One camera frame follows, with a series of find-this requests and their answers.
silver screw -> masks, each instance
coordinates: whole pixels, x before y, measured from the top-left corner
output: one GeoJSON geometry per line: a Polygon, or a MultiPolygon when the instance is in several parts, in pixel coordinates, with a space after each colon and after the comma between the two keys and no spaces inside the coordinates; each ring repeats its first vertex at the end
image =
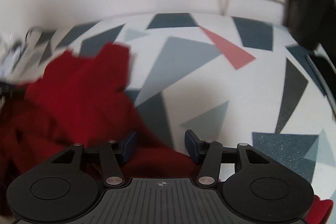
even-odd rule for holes
{"type": "Polygon", "coordinates": [[[118,185],[123,182],[123,179],[120,177],[109,177],[106,179],[106,183],[109,185],[118,185]]]}
{"type": "Polygon", "coordinates": [[[212,177],[200,177],[198,182],[204,185],[211,185],[215,182],[215,179],[212,177]]]}

red cloth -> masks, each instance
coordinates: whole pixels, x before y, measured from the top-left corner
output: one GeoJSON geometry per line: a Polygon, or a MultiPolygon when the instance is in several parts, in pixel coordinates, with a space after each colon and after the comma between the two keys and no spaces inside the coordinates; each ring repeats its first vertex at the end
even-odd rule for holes
{"type": "Polygon", "coordinates": [[[334,202],[330,199],[320,200],[316,195],[313,205],[306,217],[308,224],[325,224],[331,214],[334,202]]]}
{"type": "Polygon", "coordinates": [[[28,86],[25,100],[6,102],[0,116],[0,180],[8,177],[11,162],[22,174],[73,143],[94,146],[121,140],[132,130],[138,141],[122,166],[126,179],[191,177],[195,164],[149,132],[124,94],[128,61],[129,49],[114,44],[93,59],[64,52],[28,86]]]}

patterned table surface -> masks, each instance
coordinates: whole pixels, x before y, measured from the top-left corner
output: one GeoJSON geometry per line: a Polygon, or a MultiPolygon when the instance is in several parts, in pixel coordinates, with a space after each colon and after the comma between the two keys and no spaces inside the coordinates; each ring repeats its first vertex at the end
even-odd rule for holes
{"type": "MultiPolygon", "coordinates": [[[[66,48],[95,56],[107,42],[130,47],[127,95],[170,147],[186,153],[189,128],[227,147],[250,143],[336,202],[336,122],[305,60],[309,51],[284,27],[207,14],[148,14],[36,29],[7,80],[34,80],[66,48]]],[[[221,179],[233,172],[222,165],[221,179]]],[[[336,210],[328,223],[335,222],[336,210]]]]}

pink triangle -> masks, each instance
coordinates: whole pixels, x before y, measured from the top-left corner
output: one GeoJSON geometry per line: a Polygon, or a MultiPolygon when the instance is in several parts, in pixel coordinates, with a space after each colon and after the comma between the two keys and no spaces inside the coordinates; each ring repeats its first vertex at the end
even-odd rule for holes
{"type": "Polygon", "coordinates": [[[231,65],[238,70],[248,63],[256,59],[253,55],[245,52],[242,48],[239,48],[232,42],[226,40],[225,38],[215,34],[214,32],[209,31],[206,28],[200,26],[200,28],[205,32],[205,34],[214,42],[217,48],[221,51],[222,54],[229,60],[231,65]]]}

ribbed gray panel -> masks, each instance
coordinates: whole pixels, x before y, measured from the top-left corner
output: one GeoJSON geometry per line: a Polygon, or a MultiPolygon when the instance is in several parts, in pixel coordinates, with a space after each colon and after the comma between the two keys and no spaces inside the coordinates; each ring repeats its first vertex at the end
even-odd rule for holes
{"type": "MultiPolygon", "coordinates": [[[[190,179],[133,179],[108,190],[89,213],[69,224],[248,224],[228,210],[214,190],[190,179]]],[[[17,224],[28,224],[20,220],[17,224]]]]}

